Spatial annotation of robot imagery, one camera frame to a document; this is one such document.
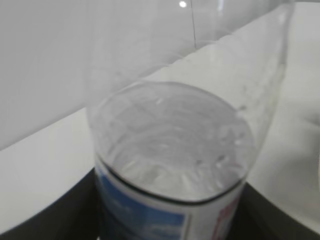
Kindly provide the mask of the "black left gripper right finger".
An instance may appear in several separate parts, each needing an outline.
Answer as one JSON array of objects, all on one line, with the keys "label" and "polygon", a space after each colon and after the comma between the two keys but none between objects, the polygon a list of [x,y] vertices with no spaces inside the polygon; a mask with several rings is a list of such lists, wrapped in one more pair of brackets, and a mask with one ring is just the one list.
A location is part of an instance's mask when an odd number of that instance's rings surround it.
[{"label": "black left gripper right finger", "polygon": [[228,240],[318,240],[320,234],[284,213],[246,184]]}]

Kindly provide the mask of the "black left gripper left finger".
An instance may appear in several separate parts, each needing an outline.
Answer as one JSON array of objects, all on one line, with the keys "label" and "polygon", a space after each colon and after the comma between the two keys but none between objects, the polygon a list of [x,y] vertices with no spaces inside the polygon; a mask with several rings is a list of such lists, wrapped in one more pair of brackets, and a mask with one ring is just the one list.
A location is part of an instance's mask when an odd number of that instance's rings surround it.
[{"label": "black left gripper left finger", "polygon": [[0,234],[2,240],[97,240],[95,171],[28,220]]}]

